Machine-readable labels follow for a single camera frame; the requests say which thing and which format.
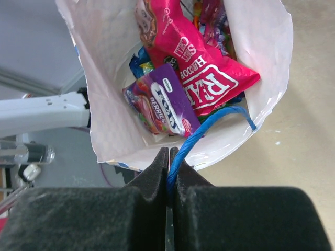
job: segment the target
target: blue rope handle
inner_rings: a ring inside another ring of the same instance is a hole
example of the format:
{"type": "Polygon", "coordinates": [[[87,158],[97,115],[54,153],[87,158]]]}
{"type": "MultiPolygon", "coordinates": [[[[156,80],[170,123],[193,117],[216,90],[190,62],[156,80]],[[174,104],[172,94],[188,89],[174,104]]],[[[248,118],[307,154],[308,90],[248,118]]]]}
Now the blue rope handle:
{"type": "Polygon", "coordinates": [[[215,124],[219,119],[231,113],[241,113],[247,119],[247,122],[251,126],[251,129],[256,129],[256,125],[250,118],[248,111],[240,106],[225,107],[221,110],[218,110],[213,115],[209,116],[208,119],[190,137],[187,138],[185,143],[176,154],[171,164],[169,174],[167,176],[167,193],[169,196],[172,195],[178,171],[187,154],[213,124],[215,124]]]}

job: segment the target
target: white paper bag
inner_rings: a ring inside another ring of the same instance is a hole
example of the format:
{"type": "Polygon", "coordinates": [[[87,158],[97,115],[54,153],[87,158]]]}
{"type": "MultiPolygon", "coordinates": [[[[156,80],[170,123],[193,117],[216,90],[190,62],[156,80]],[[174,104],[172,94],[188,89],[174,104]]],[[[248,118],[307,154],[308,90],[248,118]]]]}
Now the white paper bag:
{"type": "MultiPolygon", "coordinates": [[[[85,71],[92,115],[91,140],[98,161],[144,170],[160,147],[180,147],[184,139],[178,136],[155,143],[121,93],[135,80],[128,63],[141,47],[133,14],[136,0],[56,3],[85,71]]],[[[259,128],[287,88],[292,19],[280,0],[224,3],[239,61],[261,75],[262,80],[245,92],[251,118],[259,128]]],[[[184,0],[184,5],[193,9],[192,0],[184,0]]],[[[228,116],[208,131],[186,161],[196,170],[208,167],[231,154],[252,134],[242,116],[228,116]]]]}

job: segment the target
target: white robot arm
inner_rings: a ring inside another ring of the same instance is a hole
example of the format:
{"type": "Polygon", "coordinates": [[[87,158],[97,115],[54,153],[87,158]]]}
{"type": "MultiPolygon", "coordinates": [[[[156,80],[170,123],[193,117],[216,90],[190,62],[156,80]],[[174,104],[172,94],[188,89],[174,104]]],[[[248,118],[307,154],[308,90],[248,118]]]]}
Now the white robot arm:
{"type": "Polygon", "coordinates": [[[0,100],[0,138],[59,127],[86,127],[89,120],[88,99],[80,92],[0,100]]]}

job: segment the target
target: candy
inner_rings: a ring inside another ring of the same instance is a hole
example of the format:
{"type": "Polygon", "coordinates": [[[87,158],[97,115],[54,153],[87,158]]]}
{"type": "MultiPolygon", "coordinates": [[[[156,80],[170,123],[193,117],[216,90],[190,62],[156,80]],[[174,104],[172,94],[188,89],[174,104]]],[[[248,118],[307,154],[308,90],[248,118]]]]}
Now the candy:
{"type": "Polygon", "coordinates": [[[223,56],[236,59],[227,13],[221,0],[204,0],[199,21],[205,26],[205,41],[218,48],[223,56]]]}
{"type": "Polygon", "coordinates": [[[183,16],[179,0],[138,0],[135,17],[153,65],[173,66],[197,116],[210,114],[260,79],[206,44],[183,16]]]}
{"type": "Polygon", "coordinates": [[[144,126],[153,134],[188,137],[200,126],[169,64],[158,67],[122,92],[144,126]]]}
{"type": "Polygon", "coordinates": [[[136,79],[139,79],[154,70],[153,64],[144,47],[139,50],[138,56],[132,56],[129,67],[136,79]]]}
{"type": "Polygon", "coordinates": [[[196,2],[193,5],[193,25],[199,29],[199,19],[200,19],[200,15],[201,15],[201,9],[203,7],[203,4],[201,1],[196,0],[196,2]]]}

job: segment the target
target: candy bag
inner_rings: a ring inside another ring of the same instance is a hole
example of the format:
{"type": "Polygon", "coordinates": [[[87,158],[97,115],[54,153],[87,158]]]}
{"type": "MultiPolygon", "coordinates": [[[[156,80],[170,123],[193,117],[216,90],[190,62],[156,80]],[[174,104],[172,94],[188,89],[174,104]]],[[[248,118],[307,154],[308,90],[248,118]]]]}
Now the candy bag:
{"type": "Polygon", "coordinates": [[[205,41],[218,48],[223,56],[236,59],[227,13],[221,0],[204,0],[199,22],[205,26],[205,41]]]}
{"type": "Polygon", "coordinates": [[[179,0],[138,0],[135,17],[153,65],[173,66],[198,117],[210,114],[260,79],[257,72],[206,44],[183,16],[179,0]]]}
{"type": "Polygon", "coordinates": [[[169,64],[136,80],[122,92],[127,103],[153,134],[188,137],[200,126],[183,87],[169,64]]]}

